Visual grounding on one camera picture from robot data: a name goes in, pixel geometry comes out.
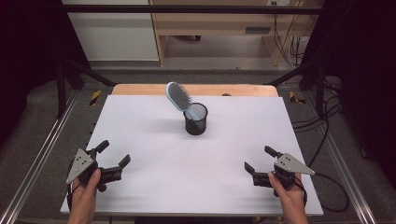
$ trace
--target gray floor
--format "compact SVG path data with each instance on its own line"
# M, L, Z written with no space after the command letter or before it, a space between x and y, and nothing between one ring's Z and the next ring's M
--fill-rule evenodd
M134 66L101 67L98 71L106 77L124 83L166 83L177 80L184 83L251 83L262 84L286 74L291 69L284 64L273 67L265 52L260 38L243 37L206 37L201 42L191 40L192 37L172 37L168 44L167 59L164 67ZM62 219L67 216L59 212L63 202L64 178L67 165L73 158L77 148L85 148L90 140L93 124L100 115L106 95L111 88L84 77L87 84L79 91L76 104L59 135L44 167L35 181L19 219L44 218ZM284 98L290 114L290 120L312 118L313 112L307 104L290 101L290 90L297 98L303 100L305 95L288 82L278 88ZM89 105L92 94L102 90L96 105ZM56 83L50 82L30 92L28 106L22 114L18 126L11 138L0 151L0 209L4 211L12 199L25 175L35 160L35 156L43 145L53 123L57 110ZM334 115L330 120L331 134L342 150L365 200L371 207L377 223L396 223L396 192L384 177L375 161L361 157L360 146L353 132L350 131L346 118L342 114ZM319 129L297 133L297 139L305 161L310 161L321 140ZM320 152L313 168L320 173L329 175L340 181L328 153L328 146ZM340 208L345 199L331 182L320 177L314 178L321 202L329 207ZM131 220L129 217L119 217L119 220ZM354 206L351 204L343 213L333 213L325 210L323 217L311 217L311 223L360 223ZM277 223L273 218L263 223Z

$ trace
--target white cabinet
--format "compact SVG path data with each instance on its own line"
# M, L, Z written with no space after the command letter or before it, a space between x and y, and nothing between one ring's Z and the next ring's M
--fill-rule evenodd
M63 0L64 4L148 5L147 0ZM150 14L69 13L89 61L158 61Z

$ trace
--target black mesh cup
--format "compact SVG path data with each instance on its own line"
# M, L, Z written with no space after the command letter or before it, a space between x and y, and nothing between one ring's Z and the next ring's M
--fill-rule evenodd
M191 116L186 113L186 111L184 111L183 115L184 120L186 121L186 131L192 135L200 135L206 130L207 108L203 104L192 103L190 105L190 109L194 112L199 120L193 120Z

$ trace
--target metal frame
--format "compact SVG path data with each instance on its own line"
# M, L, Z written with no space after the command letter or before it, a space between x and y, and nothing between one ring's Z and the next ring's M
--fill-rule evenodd
M349 5L348 9L345 8L326 8L326 7L225 7L225 6L141 6L141 5L39 5L36 6L34 9L38 10L39 12L51 11L51 12L73 12L73 13L219 13L219 14L299 14L299 15L310 15L310 14L333 14L344 12L344 16L347 14L350 7L353 5L355 0ZM341 17L340 21L337 22L330 33L327 35L325 40L322 41L325 45L328 44L326 40L334 33L336 26L341 22L344 18ZM271 85L277 86L281 84L283 81L290 79L296 75L301 74L302 72L308 73L310 72L309 78L312 80L316 75L314 72L320 66L320 57L324 55L324 49L326 46L321 46L317 50L317 54L315 54L316 59L313 61L308 61L303 63L298 69L293 70L286 74L285 76L271 82ZM59 65L57 67L57 78L58 78L58 95L59 95L59 114L58 120L54 124L51 133L49 134L48 139L46 140L43 147L40 149L31 169L29 170L28 174L24 178L20 188L18 189L17 193L15 194L14 198L8 205L6 211L1 216L0 222L1 223L13 223L21 208L32 189L35 180L37 179L50 151L62 130L62 127L67 120L71 109L73 108L73 104L77 98L77 93L71 98L71 103L68 107L65 106L65 94L64 94L64 73L63 67L64 66L71 66L75 69L85 72L88 75L96 78L97 80L101 81L102 83L112 86L115 83L111 82L100 75L94 73L91 69L86 68L80 65L77 62L72 62L67 58L63 58L62 60L57 62ZM319 71L319 76L322 77L324 74L322 71ZM304 84L304 89L312 86L312 81ZM375 218L367 204L364 200L361 191L354 180L353 176L351 175L349 169L347 168L346 163L344 162L336 144L332 140L331 136L328 139L328 144L331 146L331 156L333 162L337 167L337 171L341 176L346 190L348 192L349 197L351 198L352 203L355 206L356 212L361 219L361 223L375 223Z

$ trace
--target white tabletop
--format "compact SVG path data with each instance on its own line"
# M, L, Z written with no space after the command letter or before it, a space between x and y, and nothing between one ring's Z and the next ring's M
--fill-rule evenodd
M208 109L207 128L193 136L166 96L107 97L87 148L104 140L99 166L132 161L122 180L98 192L96 212L112 216L255 217L282 214L273 189L253 186L244 162L257 172L274 170L265 146L304 161L280 97L193 96ZM309 175L305 211L323 211ZM61 212L68 213L64 202Z

